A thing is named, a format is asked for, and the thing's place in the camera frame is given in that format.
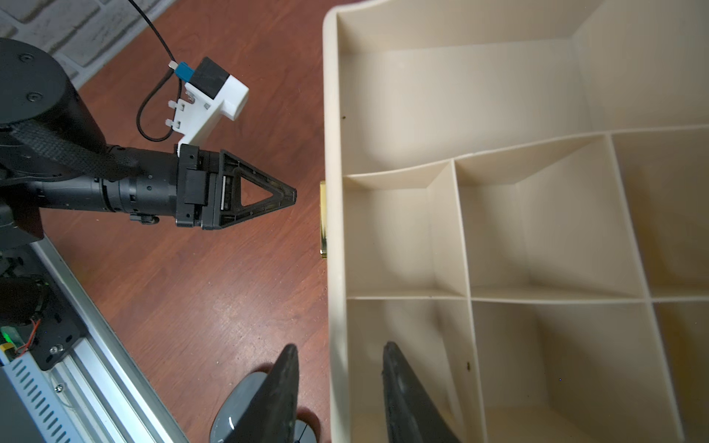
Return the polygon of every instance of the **brick wall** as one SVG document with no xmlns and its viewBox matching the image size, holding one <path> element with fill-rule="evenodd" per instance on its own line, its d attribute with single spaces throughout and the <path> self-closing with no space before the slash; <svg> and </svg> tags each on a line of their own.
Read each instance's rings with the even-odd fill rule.
<svg viewBox="0 0 709 443">
<path fill-rule="evenodd" d="M 135 0 L 151 20 L 174 1 Z M 126 0 L 0 0 L 0 37 L 49 52 L 77 88 L 146 27 Z"/>
</svg>

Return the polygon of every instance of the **black strap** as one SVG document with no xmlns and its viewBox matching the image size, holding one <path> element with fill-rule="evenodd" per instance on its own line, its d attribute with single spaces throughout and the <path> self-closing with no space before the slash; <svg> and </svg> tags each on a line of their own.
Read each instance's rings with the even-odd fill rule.
<svg viewBox="0 0 709 443">
<path fill-rule="evenodd" d="M 97 154 L 76 143 L 64 140 L 34 120 L 14 123 L 11 134 L 37 155 L 88 176 L 120 180 L 140 172 L 134 159 L 117 158 L 109 153 Z"/>
</svg>

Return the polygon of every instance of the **white brick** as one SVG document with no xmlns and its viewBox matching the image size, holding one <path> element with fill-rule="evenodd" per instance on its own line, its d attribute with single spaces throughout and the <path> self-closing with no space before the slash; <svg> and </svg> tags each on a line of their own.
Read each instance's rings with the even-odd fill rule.
<svg viewBox="0 0 709 443">
<path fill-rule="evenodd" d="M 143 11 L 157 0 L 136 1 Z M 114 1 L 75 33 L 62 52 L 81 66 L 87 66 L 115 43 L 140 15 L 127 1 Z"/>
<path fill-rule="evenodd" d="M 94 0 L 57 0 L 44 8 L 17 40 L 52 52 L 98 10 Z"/>
<path fill-rule="evenodd" d="M 0 9 L 19 21 L 27 23 L 30 18 L 51 1 L 52 0 L 0 0 Z"/>
<path fill-rule="evenodd" d="M 77 76 L 78 72 L 69 65 L 69 63 L 66 63 L 64 60 L 60 58 L 55 58 L 54 60 L 57 60 L 59 62 L 59 65 L 62 67 L 64 72 L 67 73 L 67 76 L 69 76 L 70 79 L 73 79 L 74 77 Z"/>
<path fill-rule="evenodd" d="M 0 18 L 0 37 L 10 37 L 15 33 L 16 29 L 10 23 Z"/>
</svg>

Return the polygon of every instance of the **black cylindrical motor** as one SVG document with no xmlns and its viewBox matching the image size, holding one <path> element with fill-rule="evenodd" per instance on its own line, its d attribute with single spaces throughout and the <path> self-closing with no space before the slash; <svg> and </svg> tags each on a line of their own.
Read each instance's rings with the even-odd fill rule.
<svg viewBox="0 0 709 443">
<path fill-rule="evenodd" d="M 33 181 L 26 188 L 43 208 L 174 216 L 176 155 L 119 146 L 109 152 L 116 158 L 136 159 L 140 173 L 115 181 L 87 175 L 59 182 Z"/>
<path fill-rule="evenodd" d="M 32 180 L 60 181 L 80 173 L 17 141 L 11 126 L 26 120 L 98 154 L 106 139 L 62 67 L 46 52 L 0 38 L 0 186 Z"/>
</svg>

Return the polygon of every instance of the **drawer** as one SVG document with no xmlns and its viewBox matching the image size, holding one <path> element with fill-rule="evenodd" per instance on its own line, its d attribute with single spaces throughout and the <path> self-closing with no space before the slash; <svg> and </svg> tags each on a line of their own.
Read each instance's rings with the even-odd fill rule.
<svg viewBox="0 0 709 443">
<path fill-rule="evenodd" d="M 709 440 L 709 5 L 374 0 L 323 25 L 331 428 L 396 342 L 461 442 Z"/>
</svg>

